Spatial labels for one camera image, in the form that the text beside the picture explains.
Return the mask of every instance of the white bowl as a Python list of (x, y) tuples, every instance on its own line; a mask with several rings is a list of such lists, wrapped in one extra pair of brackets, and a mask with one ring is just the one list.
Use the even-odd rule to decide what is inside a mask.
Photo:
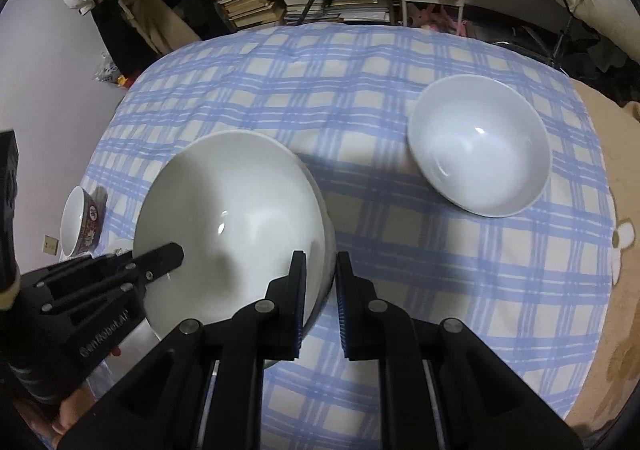
[[(335, 267), (335, 231), (334, 226), (329, 219), (329, 214), (326, 210), (326, 204), (322, 198), (322, 193), (318, 188), (316, 180), (306, 168), (306, 165), (295, 154), (287, 151), (290, 157), (300, 166), (300, 170), (304, 172), (308, 179), (309, 185), (314, 191), (316, 200), (318, 201), (318, 207), (322, 214), (322, 225), (324, 227), (324, 244), (326, 246), (324, 257), (324, 271), (322, 273), (323, 279), (318, 298), (314, 304), (314, 308), (311, 311), (307, 322), (303, 327), (303, 333), (308, 333), (309, 329), (313, 327), (314, 322), (318, 319), (324, 300), (329, 294)], [(114, 253), (120, 255), (123, 252), (133, 250), (133, 239), (116, 239), (111, 243), (104, 253)], [(117, 382), (127, 372), (129, 372), (134, 365), (136, 365), (142, 358), (158, 343), (158, 335), (151, 329), (148, 320), (144, 319), (138, 327), (133, 329), (132, 332), (120, 343), (120, 356), (107, 356), (107, 366), (111, 373), (111, 378), (114, 382)], [(267, 366), (274, 364), (272, 360), (267, 362)]]
[(100, 239), (102, 217), (94, 198), (76, 186), (66, 199), (60, 221), (62, 253), (67, 257), (92, 251)]
[(536, 110), (484, 76), (455, 75), (427, 87), (409, 119), (408, 141), (438, 192), (486, 217), (529, 207), (551, 173), (551, 148)]
[(308, 331), (330, 286), (335, 240), (327, 245), (324, 203), (300, 163), (264, 135), (224, 131), (161, 170), (133, 248), (135, 257), (169, 241), (184, 250), (182, 265), (146, 291), (146, 317), (159, 337), (185, 318), (220, 321), (263, 298), (269, 282), (287, 274), (294, 250), (306, 253)]

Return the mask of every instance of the plaid tablecloth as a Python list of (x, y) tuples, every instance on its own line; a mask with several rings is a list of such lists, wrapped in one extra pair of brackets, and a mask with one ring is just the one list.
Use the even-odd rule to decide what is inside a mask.
[[(510, 85), (553, 148), (543, 197), (504, 219), (468, 214), (420, 175), (405, 141), (425, 86), (458, 73)], [(421, 30), (312, 24), (191, 44), (130, 89), (82, 182), (108, 193), (98, 253), (132, 238), (159, 170), (198, 137), (255, 129), (306, 163), (339, 250), (412, 316), (458, 316), (561, 415), (575, 401), (609, 300), (614, 226), (602, 152), (570, 80), (529, 58)], [(376, 367), (343, 358), (331, 298), (300, 360), (268, 369), (262, 439), (273, 449), (375, 448)]]

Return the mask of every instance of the bowl rim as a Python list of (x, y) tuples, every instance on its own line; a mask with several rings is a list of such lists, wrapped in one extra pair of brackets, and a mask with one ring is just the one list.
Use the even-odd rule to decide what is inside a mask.
[[(545, 141), (545, 143), (546, 143), (546, 152), (547, 152), (546, 159), (548, 159), (548, 164), (547, 164), (548, 168), (547, 168), (547, 171), (546, 171), (545, 181), (540, 186), (540, 190), (537, 192), (535, 198), (533, 198), (525, 206), (523, 206), (523, 207), (521, 207), (518, 210), (515, 210), (513, 212), (509, 212), (508, 214), (480, 213), (479, 211), (472, 210), (471, 208), (463, 205), (462, 203), (459, 203), (455, 199), (450, 198), (448, 195), (445, 194), (444, 191), (441, 190), (441, 188), (439, 188), (439, 185), (437, 185), (437, 183), (431, 181), (428, 178), (428, 176), (425, 174), (425, 171), (422, 169), (422, 164), (420, 163), (420, 161), (418, 159), (418, 156), (416, 156), (417, 142), (418, 142), (418, 138), (416, 137), (416, 135), (418, 135), (418, 132), (415, 131), (415, 126), (412, 127), (412, 124), (415, 124), (414, 117), (415, 117), (415, 111), (417, 110), (417, 108), (419, 106), (421, 106), (421, 105), (425, 105), (426, 99), (424, 98), (424, 95), (432, 87), (434, 87), (434, 85), (447, 83), (447, 82), (450, 82), (451, 80), (456, 80), (456, 79), (461, 79), (461, 78), (463, 78), (463, 79), (464, 78), (466, 78), (466, 79), (468, 79), (468, 78), (481, 78), (481, 79), (483, 79), (485, 81), (491, 82), (491, 84), (497, 84), (497, 85), (500, 85), (500, 86), (503, 86), (503, 87), (507, 88), (518, 100), (520, 100), (520, 101), (522, 101), (522, 102), (527, 104), (528, 108), (532, 111), (533, 120), (538, 123), (538, 125), (540, 126), (540, 128), (542, 129), (542, 131), (544, 133), (544, 138), (546, 140)], [(511, 216), (517, 215), (517, 214), (521, 213), (522, 211), (526, 210), (527, 208), (531, 207), (543, 195), (543, 193), (545, 191), (545, 188), (547, 187), (547, 185), (549, 183), (549, 179), (551, 178), (551, 173), (553, 171), (553, 152), (551, 150), (551, 142), (549, 141), (549, 133), (546, 130), (545, 123), (542, 121), (542, 118), (540, 117), (540, 113), (536, 110), (535, 107), (533, 107), (533, 105), (526, 98), (524, 98), (523, 95), (518, 93), (513, 87), (510, 87), (509, 85), (505, 84), (504, 82), (500, 82), (499, 80), (496, 80), (495, 78), (491, 78), (491, 77), (485, 76), (485, 75), (478, 75), (478, 74), (472, 74), (472, 73), (461, 73), (461, 74), (455, 74), (455, 75), (450, 75), (450, 76), (445, 76), (445, 77), (442, 77), (442, 78), (438, 78), (434, 82), (431, 82), (427, 87), (425, 87), (420, 92), (420, 94), (418, 95), (418, 97), (415, 100), (415, 106), (411, 110), (411, 114), (409, 115), (408, 120), (407, 120), (407, 135), (406, 135), (406, 137), (407, 137), (407, 143), (409, 144), (409, 150), (411, 151), (411, 154), (412, 154), (412, 156), (414, 158), (414, 161), (418, 165), (418, 168), (420, 169), (420, 173), (424, 176), (424, 178), (427, 180), (427, 182), (431, 186), (433, 186), (433, 188), (441, 196), (443, 196), (445, 199), (447, 199), (449, 202), (452, 202), (457, 207), (462, 208), (462, 210), (466, 210), (467, 212), (471, 212), (472, 214), (478, 215), (480, 217), (491, 217), (491, 218), (511, 217)]]
[[(80, 185), (76, 185), (73, 190), (69, 193), (68, 198), (66, 198), (65, 207), (62, 210), (62, 219), (60, 220), (60, 250), (66, 256), (74, 255), (74, 252), (78, 249), (78, 245), (80, 243), (80, 234), (82, 232), (82, 223), (86, 219), (86, 196), (85, 190)], [(77, 205), (80, 202), (79, 196), (81, 196), (82, 200), (82, 214), (79, 216), (77, 228), (75, 228), (76, 223), (73, 224), (74, 231), (76, 232), (76, 240), (74, 242), (72, 250), (67, 253), (65, 250), (65, 230), (70, 228), (69, 221), (73, 218), (75, 220), (75, 214), (72, 216), (71, 207), (72, 205)]]

